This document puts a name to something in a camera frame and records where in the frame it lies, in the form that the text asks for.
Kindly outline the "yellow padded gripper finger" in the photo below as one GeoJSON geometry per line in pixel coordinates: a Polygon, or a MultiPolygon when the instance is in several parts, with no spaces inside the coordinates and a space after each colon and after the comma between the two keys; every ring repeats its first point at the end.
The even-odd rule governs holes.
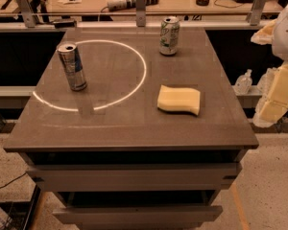
{"type": "Polygon", "coordinates": [[[267,25],[253,34],[251,42],[259,45],[271,44],[273,41],[273,30],[276,20],[270,21],[267,25]]]}
{"type": "Polygon", "coordinates": [[[268,92],[259,99],[252,122],[256,127],[271,127],[288,111],[288,61],[275,70],[268,92]]]}

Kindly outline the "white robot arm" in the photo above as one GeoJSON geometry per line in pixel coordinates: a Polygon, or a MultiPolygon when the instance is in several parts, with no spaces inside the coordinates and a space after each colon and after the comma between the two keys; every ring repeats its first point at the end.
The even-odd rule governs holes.
{"type": "Polygon", "coordinates": [[[257,31],[251,42],[272,45],[273,54],[283,63],[274,71],[272,80],[266,77],[268,89],[258,101],[252,122],[257,127],[270,127],[288,111],[288,4],[277,19],[257,31]]]}

